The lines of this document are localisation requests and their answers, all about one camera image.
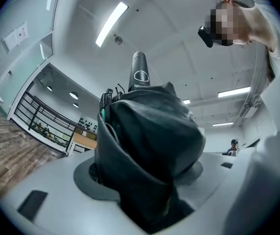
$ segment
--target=person in background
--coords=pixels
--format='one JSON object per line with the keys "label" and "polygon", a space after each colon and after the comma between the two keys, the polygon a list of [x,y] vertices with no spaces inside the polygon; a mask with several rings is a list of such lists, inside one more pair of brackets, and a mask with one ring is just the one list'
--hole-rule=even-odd
{"label": "person in background", "polygon": [[238,144],[238,142],[236,140],[232,140],[232,147],[230,149],[228,149],[227,151],[227,156],[233,156],[235,157],[238,151],[238,148],[236,147],[236,144]]}

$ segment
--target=cable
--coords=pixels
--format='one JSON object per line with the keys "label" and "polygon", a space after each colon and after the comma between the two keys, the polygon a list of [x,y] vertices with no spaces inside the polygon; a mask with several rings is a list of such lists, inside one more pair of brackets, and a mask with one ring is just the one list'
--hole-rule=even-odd
{"label": "cable", "polygon": [[237,84],[238,84],[239,81],[240,81],[240,79],[238,78],[237,82],[236,82],[236,86],[234,87],[234,89],[237,87]]}
{"label": "cable", "polygon": [[126,92],[125,92],[124,88],[120,84],[117,84],[117,85],[122,88],[122,90],[124,91],[124,94],[125,94]]}

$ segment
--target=black fabric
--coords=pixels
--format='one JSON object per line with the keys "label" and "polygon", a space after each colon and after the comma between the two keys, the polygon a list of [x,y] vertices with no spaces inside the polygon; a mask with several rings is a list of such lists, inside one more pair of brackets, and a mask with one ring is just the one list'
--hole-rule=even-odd
{"label": "black fabric", "polygon": [[193,210],[178,199],[174,178],[201,156],[205,138],[171,83],[135,86],[98,116],[95,151],[103,185],[120,194],[122,210],[148,233]]}
{"label": "black fabric", "polygon": [[73,172],[73,180],[84,194],[93,199],[120,203],[119,193],[116,190],[100,184],[94,157],[85,160],[76,167]]}

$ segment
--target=wall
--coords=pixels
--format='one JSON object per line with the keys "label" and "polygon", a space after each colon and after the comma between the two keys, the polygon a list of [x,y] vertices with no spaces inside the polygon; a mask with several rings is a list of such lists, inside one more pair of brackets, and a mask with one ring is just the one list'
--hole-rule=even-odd
{"label": "wall", "polygon": [[246,118],[242,128],[246,145],[250,145],[257,139],[265,138],[276,132],[275,125],[263,102],[251,118]]}
{"label": "wall", "polygon": [[[47,0],[16,0],[0,10],[0,77],[24,50],[52,31],[55,2],[51,1],[49,11]],[[23,23],[27,23],[29,37],[8,52],[3,38]]]}
{"label": "wall", "polygon": [[44,57],[47,59],[52,55],[52,49],[43,42],[40,41],[34,44],[31,48],[23,52],[22,56],[11,68],[12,74],[6,74],[0,84],[0,97],[4,101],[0,107],[7,114],[26,80],[44,62],[41,55],[40,43],[43,46]]}
{"label": "wall", "polygon": [[241,128],[221,127],[217,129],[205,129],[206,143],[204,152],[226,152],[231,147],[231,141],[238,139],[238,147],[244,144],[244,136]]}

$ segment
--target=railing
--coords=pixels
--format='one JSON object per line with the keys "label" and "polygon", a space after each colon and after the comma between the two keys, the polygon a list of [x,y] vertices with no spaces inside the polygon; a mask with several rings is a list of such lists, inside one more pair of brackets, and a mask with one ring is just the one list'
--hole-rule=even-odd
{"label": "railing", "polygon": [[96,141],[96,133],[59,114],[27,91],[19,101],[14,114],[28,126],[28,130],[32,129],[51,142],[64,147],[65,150],[74,132],[81,135],[86,132],[86,137]]}

